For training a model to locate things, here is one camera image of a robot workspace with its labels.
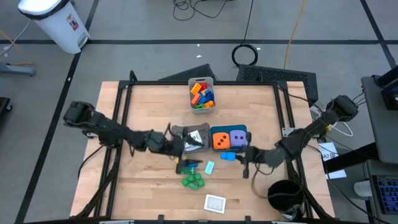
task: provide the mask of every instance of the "white trash can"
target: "white trash can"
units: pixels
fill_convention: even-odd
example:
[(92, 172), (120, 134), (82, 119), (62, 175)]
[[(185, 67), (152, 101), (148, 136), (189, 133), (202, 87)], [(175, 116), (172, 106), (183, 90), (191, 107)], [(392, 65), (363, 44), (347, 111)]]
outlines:
[(68, 53), (79, 53), (90, 38), (69, 0), (22, 0), (18, 9)]

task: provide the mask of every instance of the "green toy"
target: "green toy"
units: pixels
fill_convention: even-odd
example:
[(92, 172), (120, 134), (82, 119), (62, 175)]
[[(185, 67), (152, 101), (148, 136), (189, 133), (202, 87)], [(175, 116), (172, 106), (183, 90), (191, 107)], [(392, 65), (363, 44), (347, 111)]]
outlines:
[(193, 190), (198, 190), (205, 186), (205, 181), (200, 174), (192, 174), (182, 180), (184, 187), (190, 187)]
[(196, 174), (197, 168), (196, 167), (186, 167), (182, 169), (182, 174)]

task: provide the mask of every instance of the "wooden tabletop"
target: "wooden tabletop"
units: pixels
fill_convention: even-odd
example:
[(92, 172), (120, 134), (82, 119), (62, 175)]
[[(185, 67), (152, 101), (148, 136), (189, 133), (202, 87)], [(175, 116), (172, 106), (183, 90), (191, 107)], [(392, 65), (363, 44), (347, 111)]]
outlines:
[[(290, 82), (288, 86), (291, 95), (305, 97), (301, 82)], [(117, 87), (118, 82), (103, 82), (99, 94), (96, 109), (109, 118), (112, 117)], [(273, 87), (216, 85), (214, 92), (216, 112), (195, 115), (190, 111), (188, 86), (133, 86), (127, 126), (133, 130), (165, 131), (169, 122), (179, 126), (245, 124), (252, 133), (253, 146), (272, 149), (275, 142), (281, 139)], [(125, 94), (122, 96), (119, 122)], [(312, 121), (308, 103), (292, 97), (290, 101), (296, 126), (306, 127)], [(282, 107), (286, 125), (289, 126), (284, 100)], [(318, 147), (316, 141), (310, 144)], [(98, 139), (88, 140), (85, 157), (96, 148)], [(101, 151), (83, 167), (71, 215), (80, 212), (98, 189), (104, 154), (105, 150)], [(257, 198), (252, 193), (253, 164), (250, 165), (250, 178), (243, 179), (243, 166), (236, 161), (221, 160), (218, 153), (208, 151), (189, 155), (189, 158), (203, 160), (199, 173), (206, 185), (198, 191), (183, 187), (183, 176), (175, 173), (175, 162), (167, 156), (147, 151), (136, 152), (131, 157), (124, 143), (112, 218), (156, 220), (158, 215), (163, 214), (167, 220), (243, 220), (245, 215), (250, 215), (252, 220), (283, 220), (266, 199)], [(334, 216), (319, 152), (307, 147), (302, 158), (309, 190), (325, 211)], [(215, 162), (211, 175), (203, 173), (208, 160)], [(261, 169), (270, 171), (266, 165), (262, 165)], [(259, 174), (256, 177), (257, 191), (265, 195), (274, 182), (282, 179), (287, 179), (285, 164), (276, 168), (272, 175)], [(206, 194), (227, 199), (224, 214), (203, 209)], [(108, 192), (104, 195), (104, 202), (107, 199)], [(101, 214), (105, 214), (105, 205), (103, 203)]]

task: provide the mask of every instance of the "table leg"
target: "table leg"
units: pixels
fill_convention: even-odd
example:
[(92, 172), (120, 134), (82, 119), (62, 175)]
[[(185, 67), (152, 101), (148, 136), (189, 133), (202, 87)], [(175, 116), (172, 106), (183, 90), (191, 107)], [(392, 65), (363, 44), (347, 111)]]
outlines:
[(356, 164), (361, 164), (368, 159), (379, 160), (376, 143), (371, 143), (349, 153), (340, 155), (325, 162), (329, 173), (338, 171)]

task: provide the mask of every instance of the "orange block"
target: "orange block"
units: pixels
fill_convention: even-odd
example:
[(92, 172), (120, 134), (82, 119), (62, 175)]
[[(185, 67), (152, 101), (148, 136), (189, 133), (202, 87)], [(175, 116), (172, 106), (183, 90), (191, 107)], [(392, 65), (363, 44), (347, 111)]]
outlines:
[(213, 149), (230, 149), (228, 133), (214, 133), (213, 134)]
[(193, 99), (191, 101), (191, 104), (193, 104), (193, 105), (198, 104), (199, 99), (200, 99), (200, 94), (198, 94), (198, 93), (195, 94), (195, 96), (193, 97)]
[(210, 100), (209, 102), (205, 103), (205, 108), (211, 108), (211, 107), (214, 107), (213, 100)]
[(195, 85), (191, 89), (191, 93), (196, 95), (201, 89), (201, 85), (199, 83), (195, 83)]

